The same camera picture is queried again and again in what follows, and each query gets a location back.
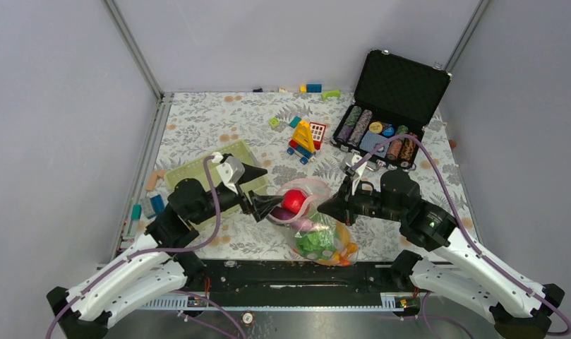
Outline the orange toy carrot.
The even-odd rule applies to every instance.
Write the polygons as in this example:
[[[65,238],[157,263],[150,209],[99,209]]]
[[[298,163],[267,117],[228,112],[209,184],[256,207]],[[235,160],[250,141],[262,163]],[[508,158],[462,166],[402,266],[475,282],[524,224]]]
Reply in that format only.
[[[336,251],[328,262],[331,266],[350,266],[356,262],[358,250],[358,245],[355,242],[348,242],[341,251]]]

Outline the purple toy eggplant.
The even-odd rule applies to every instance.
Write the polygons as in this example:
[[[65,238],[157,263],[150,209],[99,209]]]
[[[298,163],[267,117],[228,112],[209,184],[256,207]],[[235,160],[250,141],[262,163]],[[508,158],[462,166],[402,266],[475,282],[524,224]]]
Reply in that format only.
[[[306,216],[297,216],[281,207],[275,207],[267,216],[267,219],[273,224],[287,226],[296,231],[310,232],[315,229],[315,223]]]

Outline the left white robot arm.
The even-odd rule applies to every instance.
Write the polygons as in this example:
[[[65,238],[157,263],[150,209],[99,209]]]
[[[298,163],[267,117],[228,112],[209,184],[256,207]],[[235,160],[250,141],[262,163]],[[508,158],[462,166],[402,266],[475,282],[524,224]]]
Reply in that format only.
[[[54,320],[46,338],[57,326],[67,338],[103,338],[119,320],[156,297],[182,287],[197,290],[205,280],[205,264],[196,251],[212,238],[194,245],[199,235],[195,226],[214,220],[211,237],[216,237],[224,211],[238,206],[260,222],[283,200],[244,192],[243,184],[268,171],[230,153],[207,156],[203,169],[207,187],[194,178],[182,179],[164,210],[127,250],[81,284],[47,293]]]

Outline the red toy apple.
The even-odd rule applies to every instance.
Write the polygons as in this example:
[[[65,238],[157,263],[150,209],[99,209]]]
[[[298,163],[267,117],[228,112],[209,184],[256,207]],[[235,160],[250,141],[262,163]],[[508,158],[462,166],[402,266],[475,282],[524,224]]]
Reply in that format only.
[[[291,213],[298,213],[306,199],[307,195],[304,191],[290,189],[283,195],[282,207]]]

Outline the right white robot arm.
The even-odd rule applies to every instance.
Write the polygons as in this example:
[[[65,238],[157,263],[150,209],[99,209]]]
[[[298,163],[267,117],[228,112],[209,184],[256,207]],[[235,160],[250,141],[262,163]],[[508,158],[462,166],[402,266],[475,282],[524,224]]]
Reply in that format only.
[[[455,217],[422,199],[420,186],[401,169],[382,174],[380,190],[361,184],[360,156],[345,157],[346,177],[337,193],[318,211],[353,225],[362,215],[399,223],[399,232],[413,245],[445,259],[461,275],[439,269],[426,257],[402,251],[390,266],[390,279],[401,291],[413,286],[442,295],[493,324],[503,338],[545,338],[551,317],[565,295],[555,284],[542,285],[518,273],[464,234]]]

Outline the clear pink dotted zip bag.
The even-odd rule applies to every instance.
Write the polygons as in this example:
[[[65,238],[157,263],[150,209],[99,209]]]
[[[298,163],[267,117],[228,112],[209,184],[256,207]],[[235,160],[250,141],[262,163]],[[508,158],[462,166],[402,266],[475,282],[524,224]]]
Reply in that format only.
[[[332,195],[330,187],[325,182],[311,178],[295,179],[281,186],[277,190],[276,194],[283,196],[284,193],[290,189],[302,190],[307,195],[307,199],[303,203],[302,209],[295,214],[297,216],[306,216],[315,223],[315,229],[310,232],[330,231],[333,234],[337,251],[341,251],[345,244],[348,242],[355,242],[350,231],[348,230],[348,227],[345,224],[342,224],[341,222],[336,221],[334,218],[331,218],[330,216],[324,215],[317,211],[317,207]],[[273,226],[283,235],[286,243],[288,243],[291,250],[300,257],[304,258],[297,253],[294,247],[296,240],[307,232],[296,231],[290,227],[284,227],[276,224],[273,224]],[[330,259],[318,259],[316,261],[309,261],[313,261],[324,266],[331,266],[328,262],[329,260]]]

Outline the green toy leaf vegetable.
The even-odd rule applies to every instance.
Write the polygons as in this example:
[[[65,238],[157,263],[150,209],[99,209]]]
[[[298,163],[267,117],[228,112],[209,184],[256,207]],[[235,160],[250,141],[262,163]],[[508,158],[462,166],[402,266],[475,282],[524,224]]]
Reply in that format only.
[[[294,249],[309,260],[330,259],[337,251],[333,234],[330,231],[304,233],[296,240]]]

